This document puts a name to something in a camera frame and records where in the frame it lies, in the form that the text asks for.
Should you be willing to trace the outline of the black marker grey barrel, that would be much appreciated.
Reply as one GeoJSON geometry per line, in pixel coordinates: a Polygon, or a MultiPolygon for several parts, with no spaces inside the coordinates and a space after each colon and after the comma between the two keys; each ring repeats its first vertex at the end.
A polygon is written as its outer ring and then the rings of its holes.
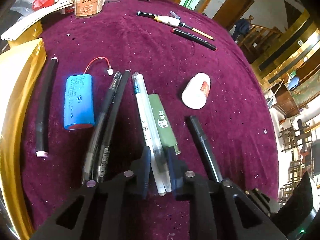
{"type": "Polygon", "coordinates": [[[197,151],[201,157],[208,179],[216,183],[220,183],[221,181],[223,181],[223,177],[216,158],[213,155],[209,139],[205,134],[199,119],[197,118],[197,116],[192,115],[187,117],[187,123],[197,151]]]}

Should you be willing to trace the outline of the black barcode pen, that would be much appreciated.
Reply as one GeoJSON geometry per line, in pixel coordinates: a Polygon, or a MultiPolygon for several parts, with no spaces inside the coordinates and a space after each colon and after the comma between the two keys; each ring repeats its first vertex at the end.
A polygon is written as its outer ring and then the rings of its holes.
{"type": "Polygon", "coordinates": [[[129,70],[125,70],[124,74],[121,77],[116,94],[114,96],[113,105],[111,107],[108,121],[106,124],[106,131],[104,133],[100,152],[97,157],[97,165],[96,165],[95,174],[94,174],[94,179],[99,183],[104,180],[104,176],[107,170],[109,148],[111,144],[112,134],[113,134],[114,126],[116,123],[119,106],[123,97],[123,92],[125,90],[125,86],[130,77],[130,74],[131,72],[129,70]]]}

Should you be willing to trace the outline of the clear gel pen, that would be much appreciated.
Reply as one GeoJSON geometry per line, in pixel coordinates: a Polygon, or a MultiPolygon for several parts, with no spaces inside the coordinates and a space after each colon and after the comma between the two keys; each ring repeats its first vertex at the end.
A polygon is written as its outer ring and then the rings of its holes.
{"type": "Polygon", "coordinates": [[[103,101],[103,106],[101,112],[99,114],[99,118],[97,121],[97,125],[94,129],[94,132],[91,136],[91,140],[89,143],[88,150],[86,152],[85,162],[82,170],[82,185],[85,184],[86,181],[92,180],[93,177],[93,166],[95,163],[95,159],[97,153],[100,148],[100,139],[103,132],[103,128],[105,125],[106,117],[108,114],[109,107],[113,102],[113,98],[116,94],[117,88],[119,86],[122,74],[117,71],[113,77],[111,85],[105,94],[105,98],[103,101]]]}

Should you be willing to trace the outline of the white pill bottle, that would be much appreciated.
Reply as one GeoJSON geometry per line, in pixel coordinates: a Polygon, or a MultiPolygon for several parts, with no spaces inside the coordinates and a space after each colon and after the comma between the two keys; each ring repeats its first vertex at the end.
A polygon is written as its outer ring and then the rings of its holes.
{"type": "Polygon", "coordinates": [[[191,109],[201,109],[205,106],[210,91],[210,77],[205,73],[197,73],[188,82],[182,92],[182,102],[191,109]]]}

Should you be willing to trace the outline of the blue battery pack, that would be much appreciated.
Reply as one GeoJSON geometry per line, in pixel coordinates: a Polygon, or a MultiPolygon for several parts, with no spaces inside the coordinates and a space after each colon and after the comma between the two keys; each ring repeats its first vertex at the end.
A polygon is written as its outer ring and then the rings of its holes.
{"type": "Polygon", "coordinates": [[[91,65],[98,60],[107,63],[111,70],[108,58],[96,57],[79,75],[71,75],[66,80],[66,91],[63,109],[63,125],[66,130],[90,128],[95,125],[93,109],[93,77],[88,73],[91,65]]]}

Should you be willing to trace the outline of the black marker pink cap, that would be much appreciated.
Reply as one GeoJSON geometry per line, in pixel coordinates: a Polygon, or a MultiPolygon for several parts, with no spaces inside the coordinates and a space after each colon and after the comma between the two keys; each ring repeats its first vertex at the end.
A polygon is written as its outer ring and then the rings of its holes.
{"type": "Polygon", "coordinates": [[[53,91],[53,84],[56,76],[56,70],[59,61],[57,57],[52,57],[49,61],[47,71],[43,78],[39,105],[36,116],[36,147],[35,154],[38,158],[48,157],[48,127],[50,101],[53,91]]]}

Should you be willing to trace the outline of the black pen red tip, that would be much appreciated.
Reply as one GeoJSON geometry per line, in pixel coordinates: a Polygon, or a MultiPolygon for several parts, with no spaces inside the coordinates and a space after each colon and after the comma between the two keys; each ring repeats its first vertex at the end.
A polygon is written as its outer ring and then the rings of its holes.
{"type": "Polygon", "coordinates": [[[203,40],[202,38],[199,38],[199,37],[197,37],[197,36],[195,36],[193,34],[187,33],[185,31],[181,31],[180,29],[177,29],[177,28],[172,28],[171,32],[173,34],[178,35],[178,36],[180,36],[182,38],[185,38],[185,39],[187,39],[189,41],[193,41],[193,42],[195,42],[197,44],[200,44],[200,45],[202,45],[202,46],[204,46],[204,47],[206,47],[206,48],[208,48],[208,49],[210,49],[212,51],[216,51],[217,50],[216,46],[214,46],[213,44],[211,44],[211,43],[209,43],[209,42],[203,40]]]}

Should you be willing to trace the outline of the white orange brush pen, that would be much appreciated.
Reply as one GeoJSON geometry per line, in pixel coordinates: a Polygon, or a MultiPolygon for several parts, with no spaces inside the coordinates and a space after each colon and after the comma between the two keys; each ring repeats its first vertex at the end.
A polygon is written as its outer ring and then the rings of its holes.
{"type": "Polygon", "coordinates": [[[188,26],[185,23],[181,22],[180,19],[178,18],[174,18],[174,17],[170,17],[170,16],[161,16],[161,15],[155,15],[155,14],[151,14],[151,13],[147,13],[147,12],[141,12],[138,11],[137,12],[137,16],[141,16],[141,17],[145,17],[145,18],[150,18],[153,19],[156,22],[160,22],[163,23],[165,25],[171,26],[171,27],[183,27],[183,28],[187,28],[189,30],[192,30],[210,40],[214,40],[214,38],[194,27],[188,26]]]}

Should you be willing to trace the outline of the gold tray box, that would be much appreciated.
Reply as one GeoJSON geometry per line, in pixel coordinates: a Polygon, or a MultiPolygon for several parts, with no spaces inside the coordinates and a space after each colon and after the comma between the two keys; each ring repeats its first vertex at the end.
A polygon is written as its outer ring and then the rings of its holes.
{"type": "Polygon", "coordinates": [[[21,182],[20,145],[27,106],[46,58],[41,38],[1,54],[1,193],[18,239],[34,232],[21,182]]]}

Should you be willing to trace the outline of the person in dark jacket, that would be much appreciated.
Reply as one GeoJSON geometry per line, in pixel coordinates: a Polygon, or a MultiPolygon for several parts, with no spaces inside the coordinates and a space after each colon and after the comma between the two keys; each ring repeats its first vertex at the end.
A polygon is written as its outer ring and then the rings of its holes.
{"type": "Polygon", "coordinates": [[[237,40],[237,38],[240,35],[246,35],[249,31],[249,28],[251,26],[251,22],[254,20],[254,17],[252,15],[249,15],[248,18],[241,18],[235,23],[235,29],[234,33],[232,35],[232,39],[234,41],[237,40]]]}

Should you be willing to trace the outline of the clear jar orange label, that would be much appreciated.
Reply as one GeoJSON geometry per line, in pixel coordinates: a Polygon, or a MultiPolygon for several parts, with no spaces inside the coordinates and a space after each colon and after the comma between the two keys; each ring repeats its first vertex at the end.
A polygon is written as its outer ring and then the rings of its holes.
{"type": "Polygon", "coordinates": [[[74,14],[76,18],[88,18],[102,11],[104,0],[74,0],[74,14]]]}

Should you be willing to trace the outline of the brown wooden door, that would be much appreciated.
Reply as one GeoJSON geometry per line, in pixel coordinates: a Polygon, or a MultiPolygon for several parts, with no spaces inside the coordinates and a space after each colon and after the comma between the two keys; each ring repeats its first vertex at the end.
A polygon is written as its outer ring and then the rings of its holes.
{"type": "Polygon", "coordinates": [[[225,0],[213,20],[230,31],[253,3],[254,0],[225,0]]]}

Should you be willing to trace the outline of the white paper stack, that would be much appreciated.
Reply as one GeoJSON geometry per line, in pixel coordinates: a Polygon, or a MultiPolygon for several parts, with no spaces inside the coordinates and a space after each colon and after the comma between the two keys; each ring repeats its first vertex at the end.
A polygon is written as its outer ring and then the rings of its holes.
{"type": "Polygon", "coordinates": [[[6,30],[2,35],[2,40],[7,41],[15,41],[17,38],[26,31],[29,27],[31,27],[34,23],[41,20],[44,16],[48,14],[58,11],[62,8],[66,8],[73,3],[71,0],[60,0],[54,5],[51,5],[46,8],[41,8],[30,15],[22,18],[20,21],[16,22],[13,26],[11,26],[8,30],[6,30]]]}

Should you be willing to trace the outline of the red plastic bag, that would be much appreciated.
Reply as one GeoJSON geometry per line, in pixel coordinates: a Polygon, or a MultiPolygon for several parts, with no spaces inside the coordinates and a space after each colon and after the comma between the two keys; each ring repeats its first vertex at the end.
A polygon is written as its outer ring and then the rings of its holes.
{"type": "Polygon", "coordinates": [[[32,3],[33,11],[49,7],[55,3],[55,0],[34,0],[32,3]]]}

